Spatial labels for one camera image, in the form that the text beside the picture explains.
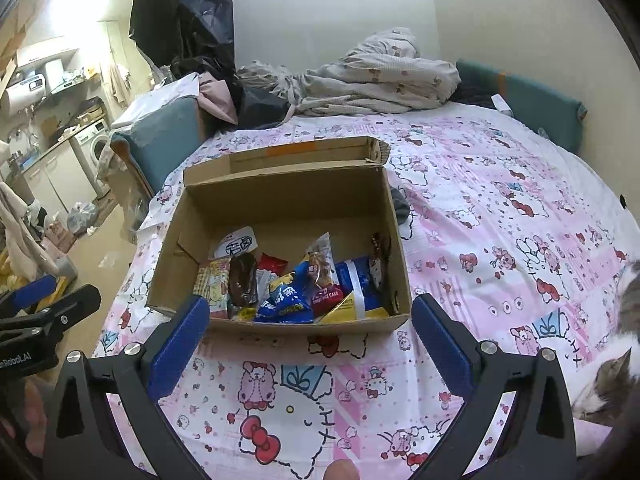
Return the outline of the yellow cartoon snack packet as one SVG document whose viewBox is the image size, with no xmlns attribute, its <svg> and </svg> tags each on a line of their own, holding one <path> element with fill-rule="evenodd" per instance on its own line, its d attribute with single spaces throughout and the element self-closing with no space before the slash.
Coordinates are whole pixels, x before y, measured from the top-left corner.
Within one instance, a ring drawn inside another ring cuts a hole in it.
<svg viewBox="0 0 640 480">
<path fill-rule="evenodd" d="M 230 257 L 221 257 L 198 268 L 193 293 L 207 301 L 211 318 L 229 317 L 230 263 Z"/>
</svg>

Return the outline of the clear chocolate cake packet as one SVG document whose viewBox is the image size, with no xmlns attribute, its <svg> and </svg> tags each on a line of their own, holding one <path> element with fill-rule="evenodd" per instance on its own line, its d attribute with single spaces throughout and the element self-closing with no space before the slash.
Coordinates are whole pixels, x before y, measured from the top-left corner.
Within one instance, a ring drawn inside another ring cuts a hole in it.
<svg viewBox="0 0 640 480">
<path fill-rule="evenodd" d="M 229 318 L 257 304 L 257 261 L 252 252 L 242 252 L 230 260 L 228 291 Z"/>
</svg>

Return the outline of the blue white snack packet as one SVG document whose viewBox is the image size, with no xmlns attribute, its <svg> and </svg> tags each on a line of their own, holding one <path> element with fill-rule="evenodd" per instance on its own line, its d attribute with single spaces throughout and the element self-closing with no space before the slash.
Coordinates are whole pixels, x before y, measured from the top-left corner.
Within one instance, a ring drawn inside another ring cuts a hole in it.
<svg viewBox="0 0 640 480">
<path fill-rule="evenodd" d="M 209 259 L 233 257 L 244 252 L 254 252 L 258 247 L 255 232 L 251 226 L 243 226 L 222 238 L 218 244 L 213 244 L 209 252 Z"/>
</svg>

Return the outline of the blue yellow cookie pack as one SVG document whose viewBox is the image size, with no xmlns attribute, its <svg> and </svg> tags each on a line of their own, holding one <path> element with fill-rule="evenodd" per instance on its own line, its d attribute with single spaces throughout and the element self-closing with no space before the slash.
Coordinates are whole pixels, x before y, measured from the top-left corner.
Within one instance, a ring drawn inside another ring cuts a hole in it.
<svg viewBox="0 0 640 480">
<path fill-rule="evenodd" d="M 377 320 L 390 316 L 382 305 L 382 292 L 373 284 L 369 272 L 369 257 L 362 256 L 337 263 L 336 272 L 344 298 L 320 318 L 320 324 Z"/>
</svg>

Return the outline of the red silver snack bar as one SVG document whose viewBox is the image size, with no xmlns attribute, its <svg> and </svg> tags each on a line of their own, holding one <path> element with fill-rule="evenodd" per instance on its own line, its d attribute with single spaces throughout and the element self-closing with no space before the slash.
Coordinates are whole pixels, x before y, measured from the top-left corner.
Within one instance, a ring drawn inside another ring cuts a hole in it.
<svg viewBox="0 0 640 480">
<path fill-rule="evenodd" d="M 262 253 L 256 269 L 257 301 L 260 304 L 269 297 L 269 285 L 278 278 L 282 278 L 287 267 L 288 260 L 270 256 L 265 252 Z"/>
</svg>

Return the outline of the blue cartoon snack packet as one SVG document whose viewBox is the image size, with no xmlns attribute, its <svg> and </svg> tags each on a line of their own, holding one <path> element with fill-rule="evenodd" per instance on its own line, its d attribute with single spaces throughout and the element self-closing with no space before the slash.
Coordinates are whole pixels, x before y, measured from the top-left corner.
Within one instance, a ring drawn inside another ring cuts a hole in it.
<svg viewBox="0 0 640 480">
<path fill-rule="evenodd" d="M 309 262 L 303 261 L 270 287 L 268 298 L 256 310 L 256 323 L 310 324 L 314 312 L 308 299 Z"/>
</svg>

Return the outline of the white plastic bag on floor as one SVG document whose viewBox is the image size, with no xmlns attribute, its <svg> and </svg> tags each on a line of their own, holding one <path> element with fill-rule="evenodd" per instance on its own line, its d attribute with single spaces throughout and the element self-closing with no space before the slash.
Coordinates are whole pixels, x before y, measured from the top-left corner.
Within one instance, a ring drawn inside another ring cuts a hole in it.
<svg viewBox="0 0 640 480">
<path fill-rule="evenodd" d="M 68 212 L 67 229 L 75 236 L 84 234 L 98 220 L 99 209 L 95 203 L 76 203 Z"/>
</svg>

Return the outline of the white front-load washing machine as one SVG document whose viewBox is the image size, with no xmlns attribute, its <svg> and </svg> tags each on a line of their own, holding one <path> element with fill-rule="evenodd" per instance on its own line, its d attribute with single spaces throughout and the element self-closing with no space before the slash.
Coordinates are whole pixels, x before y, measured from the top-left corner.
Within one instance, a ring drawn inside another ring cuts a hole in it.
<svg viewBox="0 0 640 480">
<path fill-rule="evenodd" d="M 110 129 L 104 118 L 82 126 L 70 137 L 70 145 L 78 162 L 99 198 L 110 192 L 110 188 L 98 179 L 100 157 L 108 140 L 110 140 Z"/>
</svg>

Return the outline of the teal footboard cushion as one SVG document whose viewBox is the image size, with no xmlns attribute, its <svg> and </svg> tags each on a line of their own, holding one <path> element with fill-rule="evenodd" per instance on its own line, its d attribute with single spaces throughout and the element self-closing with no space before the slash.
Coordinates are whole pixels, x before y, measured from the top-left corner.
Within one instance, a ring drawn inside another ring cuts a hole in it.
<svg viewBox="0 0 640 480">
<path fill-rule="evenodd" d="M 111 149 L 150 200 L 174 171 L 207 139 L 210 120 L 195 98 L 180 98 L 114 130 Z"/>
</svg>

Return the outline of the pink cloth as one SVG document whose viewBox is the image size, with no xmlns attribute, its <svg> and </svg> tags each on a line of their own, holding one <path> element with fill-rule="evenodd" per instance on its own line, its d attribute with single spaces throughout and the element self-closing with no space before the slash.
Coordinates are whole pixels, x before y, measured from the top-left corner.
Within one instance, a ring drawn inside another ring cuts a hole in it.
<svg viewBox="0 0 640 480">
<path fill-rule="evenodd" d="M 222 122 L 239 125 L 228 84 L 224 80 L 215 79 L 210 73 L 198 75 L 198 105 Z"/>
</svg>

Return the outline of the brown cardboard box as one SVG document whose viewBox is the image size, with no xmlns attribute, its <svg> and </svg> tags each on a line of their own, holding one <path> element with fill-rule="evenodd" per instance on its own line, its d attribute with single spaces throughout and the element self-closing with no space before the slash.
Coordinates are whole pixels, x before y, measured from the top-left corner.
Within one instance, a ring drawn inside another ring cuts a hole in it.
<svg viewBox="0 0 640 480">
<path fill-rule="evenodd" d="M 382 305 L 387 318 L 326 324 L 268 324 L 213 318 L 225 333 L 310 336 L 389 333 L 404 324 L 411 294 L 390 181 L 390 146 L 372 136 L 309 141 L 218 157 L 183 173 L 184 190 L 172 216 L 149 288 L 149 307 L 171 314 L 191 295 L 211 249 L 249 226 L 257 247 L 299 263 L 320 235 L 334 256 L 367 255 L 373 234 L 386 258 Z"/>
</svg>

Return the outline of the dark grey sock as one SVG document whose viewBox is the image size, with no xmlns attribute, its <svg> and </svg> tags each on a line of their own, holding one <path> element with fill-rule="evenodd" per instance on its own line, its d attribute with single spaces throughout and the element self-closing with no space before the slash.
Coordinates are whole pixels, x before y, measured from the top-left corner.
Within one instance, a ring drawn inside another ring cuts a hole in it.
<svg viewBox="0 0 640 480">
<path fill-rule="evenodd" d="M 408 226 L 411 220 L 411 207 L 401 188 L 391 188 L 394 211 L 398 226 Z"/>
</svg>

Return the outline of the black plastic bag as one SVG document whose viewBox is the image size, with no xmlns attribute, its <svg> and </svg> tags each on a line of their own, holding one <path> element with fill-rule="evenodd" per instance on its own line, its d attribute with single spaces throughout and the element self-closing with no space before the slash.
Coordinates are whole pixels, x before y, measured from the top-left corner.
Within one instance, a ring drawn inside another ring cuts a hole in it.
<svg viewBox="0 0 640 480">
<path fill-rule="evenodd" d="M 241 129 L 271 128 L 293 114 L 274 94 L 244 86 L 234 60 L 232 0 L 132 0 L 130 38 L 157 68 L 180 78 L 197 73 L 230 106 L 226 122 Z"/>
</svg>

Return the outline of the teal headboard cushion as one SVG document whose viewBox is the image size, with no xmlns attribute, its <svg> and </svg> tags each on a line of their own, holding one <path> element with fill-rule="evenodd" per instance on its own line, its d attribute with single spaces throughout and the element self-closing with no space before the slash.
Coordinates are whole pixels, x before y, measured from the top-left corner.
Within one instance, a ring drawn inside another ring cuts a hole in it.
<svg viewBox="0 0 640 480">
<path fill-rule="evenodd" d="M 463 58 L 457 60 L 456 67 L 461 82 L 451 101 L 496 108 L 491 98 L 498 94 L 515 119 L 564 150 L 578 154 L 587 115 L 578 99 L 533 79 Z"/>
</svg>

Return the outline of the folded white floral blanket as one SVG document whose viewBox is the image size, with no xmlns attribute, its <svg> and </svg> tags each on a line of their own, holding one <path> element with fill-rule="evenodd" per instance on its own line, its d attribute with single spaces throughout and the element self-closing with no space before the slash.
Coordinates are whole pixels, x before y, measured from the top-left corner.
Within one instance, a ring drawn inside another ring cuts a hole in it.
<svg viewBox="0 0 640 480">
<path fill-rule="evenodd" d="M 402 114 L 434 110 L 457 90 L 457 67 L 420 55 L 408 28 L 377 32 L 338 61 L 293 73 L 285 66 L 254 61 L 238 76 L 250 88 L 266 90 L 307 116 Z"/>
</svg>

